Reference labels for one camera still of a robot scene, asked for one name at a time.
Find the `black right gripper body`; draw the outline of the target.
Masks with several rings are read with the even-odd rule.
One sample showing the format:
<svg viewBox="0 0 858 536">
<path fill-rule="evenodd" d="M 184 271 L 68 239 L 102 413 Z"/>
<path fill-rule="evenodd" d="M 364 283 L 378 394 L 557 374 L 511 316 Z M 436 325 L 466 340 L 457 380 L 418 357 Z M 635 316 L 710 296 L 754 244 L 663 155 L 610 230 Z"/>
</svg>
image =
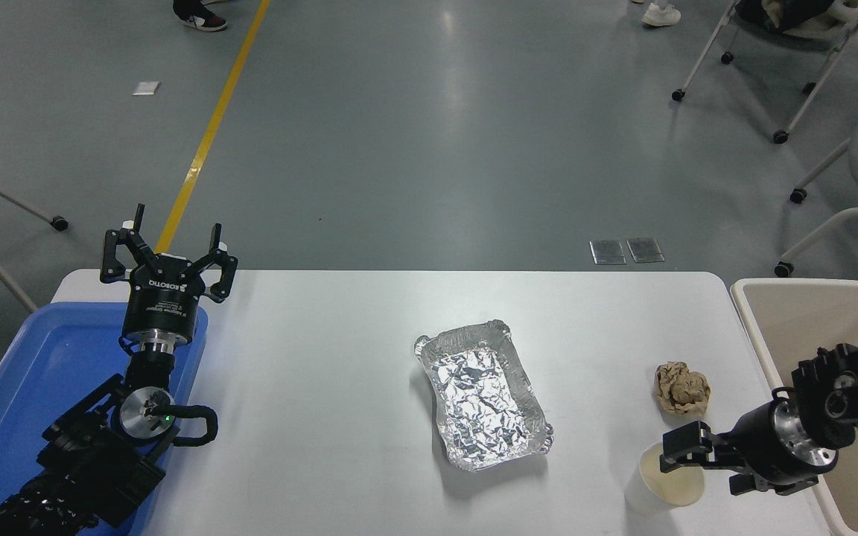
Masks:
<svg viewBox="0 0 858 536">
<path fill-rule="evenodd" d="M 743 472 L 767 469 L 798 472 L 797 460 L 780 440 L 774 424 L 775 410 L 786 404 L 786 401 L 770 401 L 743 415 L 730 430 L 730 444 L 743 458 Z"/>
</svg>

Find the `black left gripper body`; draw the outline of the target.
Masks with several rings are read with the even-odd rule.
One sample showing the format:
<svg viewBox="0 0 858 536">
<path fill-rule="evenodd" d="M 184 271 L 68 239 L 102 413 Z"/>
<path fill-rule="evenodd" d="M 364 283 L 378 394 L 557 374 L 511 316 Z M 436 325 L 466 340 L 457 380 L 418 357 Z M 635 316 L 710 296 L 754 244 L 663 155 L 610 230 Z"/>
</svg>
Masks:
<svg viewBox="0 0 858 536">
<path fill-rule="evenodd" d="M 130 342 L 149 338 L 153 331 L 176 337 L 177 345 L 193 342 L 198 299 L 203 292 L 199 272 L 183 275 L 191 267 L 187 258 L 163 255 L 160 267 L 141 264 L 130 272 L 130 295 L 121 335 Z"/>
</svg>

